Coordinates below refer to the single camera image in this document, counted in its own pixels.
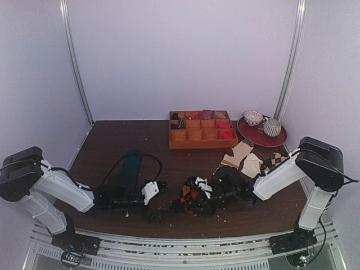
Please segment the red yellow argyle sock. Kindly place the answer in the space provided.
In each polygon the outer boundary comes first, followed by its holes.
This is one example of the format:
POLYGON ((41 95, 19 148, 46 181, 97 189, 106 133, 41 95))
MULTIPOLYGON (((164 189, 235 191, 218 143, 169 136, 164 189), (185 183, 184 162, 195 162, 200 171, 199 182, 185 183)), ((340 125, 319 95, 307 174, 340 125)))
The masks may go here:
POLYGON ((208 200, 208 198, 206 197, 205 193, 202 190, 191 191, 190 187, 187 185, 187 181, 185 181, 179 192, 179 198, 175 199, 172 202, 169 209, 174 211, 175 213, 188 213, 195 215, 196 213, 194 212, 194 209, 197 203, 201 201, 214 202, 212 201, 213 198, 214 195, 212 194, 211 199, 208 200))

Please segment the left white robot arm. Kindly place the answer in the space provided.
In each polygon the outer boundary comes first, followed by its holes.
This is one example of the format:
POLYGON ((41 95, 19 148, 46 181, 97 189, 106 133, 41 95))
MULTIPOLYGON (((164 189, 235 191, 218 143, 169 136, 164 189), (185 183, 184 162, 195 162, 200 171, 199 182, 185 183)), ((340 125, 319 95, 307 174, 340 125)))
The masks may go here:
POLYGON ((1 198, 22 205, 31 216, 40 221, 69 250, 81 244, 71 219, 47 200, 52 196, 81 213, 124 211, 140 209, 143 218, 152 221, 158 217, 149 204, 168 189, 166 181, 158 180, 163 165, 159 158, 140 151, 128 151, 112 166, 101 184, 87 186, 76 181, 68 170, 51 165, 37 146, 22 150, 3 160, 1 166, 1 198), (138 185, 141 162, 150 158, 158 163, 156 176, 138 185))

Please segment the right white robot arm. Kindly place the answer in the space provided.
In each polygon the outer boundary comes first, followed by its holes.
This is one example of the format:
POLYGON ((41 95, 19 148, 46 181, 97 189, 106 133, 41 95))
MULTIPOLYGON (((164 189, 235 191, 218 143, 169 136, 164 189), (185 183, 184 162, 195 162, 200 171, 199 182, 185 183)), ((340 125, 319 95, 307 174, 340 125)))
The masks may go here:
POLYGON ((230 166, 217 170, 215 178, 219 188, 212 187, 205 178, 188 178, 186 187, 190 190, 184 194, 188 210, 215 213, 217 203, 228 198, 255 204, 257 200, 270 199, 301 179, 310 179, 314 187, 299 214, 298 228, 288 238, 289 244, 296 249, 310 239, 309 231, 315 229, 338 190, 356 182, 343 172, 342 151, 311 137, 302 138, 298 148, 289 153, 277 167, 258 177, 253 184, 246 183, 230 166))

